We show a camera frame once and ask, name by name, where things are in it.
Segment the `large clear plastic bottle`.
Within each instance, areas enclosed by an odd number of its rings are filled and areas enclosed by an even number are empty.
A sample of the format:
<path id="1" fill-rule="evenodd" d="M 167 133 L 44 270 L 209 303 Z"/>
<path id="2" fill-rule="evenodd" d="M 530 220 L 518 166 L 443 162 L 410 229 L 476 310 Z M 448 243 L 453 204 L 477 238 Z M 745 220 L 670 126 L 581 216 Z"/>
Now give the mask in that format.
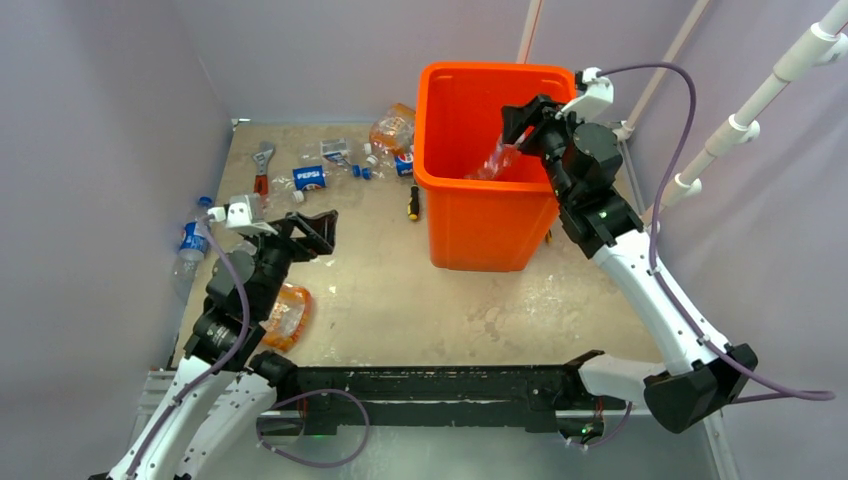
<path id="1" fill-rule="evenodd" d="M 470 173 L 466 174 L 464 179 L 497 180 L 522 155 L 520 147 L 527 136 L 527 133 L 522 133 L 512 143 L 506 142 L 503 137 L 499 137 L 492 153 L 480 166 L 475 167 Z"/>

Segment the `blue pepsi label bottle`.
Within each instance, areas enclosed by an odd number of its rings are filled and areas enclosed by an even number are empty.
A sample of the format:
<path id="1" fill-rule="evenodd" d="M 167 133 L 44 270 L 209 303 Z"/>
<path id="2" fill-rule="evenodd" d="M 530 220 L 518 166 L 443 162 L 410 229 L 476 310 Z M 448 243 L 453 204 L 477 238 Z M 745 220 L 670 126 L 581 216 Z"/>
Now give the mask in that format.
<path id="1" fill-rule="evenodd" d="M 288 176 L 278 175 L 272 179 L 270 198 L 279 203 L 286 201 L 292 205 L 301 205 L 307 201 L 311 192 L 327 189 L 337 191 L 361 177 L 362 168 L 359 165 L 301 166 L 294 168 Z"/>

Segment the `orange plastic bin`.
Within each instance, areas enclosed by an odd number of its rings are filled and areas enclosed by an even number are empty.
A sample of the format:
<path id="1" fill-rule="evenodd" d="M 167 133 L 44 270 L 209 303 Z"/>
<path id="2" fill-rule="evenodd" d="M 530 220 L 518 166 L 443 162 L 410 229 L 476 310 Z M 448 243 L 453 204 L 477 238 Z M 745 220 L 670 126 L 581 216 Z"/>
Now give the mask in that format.
<path id="1" fill-rule="evenodd" d="M 460 271 L 523 270 L 559 205 L 540 161 L 522 157 L 493 181 L 472 178 L 493 153 L 501 109 L 577 90 L 556 66 L 436 62 L 419 77 L 413 175 L 424 192 L 430 262 Z"/>

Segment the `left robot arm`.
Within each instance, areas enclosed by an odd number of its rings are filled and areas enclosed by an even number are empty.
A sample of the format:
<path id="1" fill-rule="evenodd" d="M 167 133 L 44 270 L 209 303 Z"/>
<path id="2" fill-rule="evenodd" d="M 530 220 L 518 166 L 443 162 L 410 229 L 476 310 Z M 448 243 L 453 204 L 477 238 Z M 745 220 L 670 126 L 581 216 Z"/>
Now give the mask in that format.
<path id="1" fill-rule="evenodd" d="M 336 210 L 298 212 L 243 238 L 254 247 L 217 253 L 201 314 L 184 346 L 166 395 L 142 433 L 104 479 L 170 479 L 207 414 L 244 371 L 265 334 L 278 292 L 292 264 L 330 255 L 336 245 Z"/>

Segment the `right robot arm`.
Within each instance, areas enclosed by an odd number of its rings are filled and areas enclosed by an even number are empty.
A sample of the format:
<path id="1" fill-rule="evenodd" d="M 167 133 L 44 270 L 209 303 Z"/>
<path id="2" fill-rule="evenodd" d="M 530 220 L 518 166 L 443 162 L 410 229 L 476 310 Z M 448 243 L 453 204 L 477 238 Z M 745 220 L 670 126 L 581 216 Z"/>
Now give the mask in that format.
<path id="1" fill-rule="evenodd" d="M 569 239 L 618 286 L 651 334 L 662 361 L 651 364 L 603 352 L 570 363 L 564 399 L 584 407 L 608 396 L 646 407 L 666 430 L 681 433 L 736 400 L 747 380 L 733 365 L 754 369 L 746 344 L 732 344 L 650 260 L 650 237 L 613 183 L 623 164 L 616 135 L 603 125 L 560 114 L 538 95 L 504 106 L 501 139 L 540 160 Z"/>

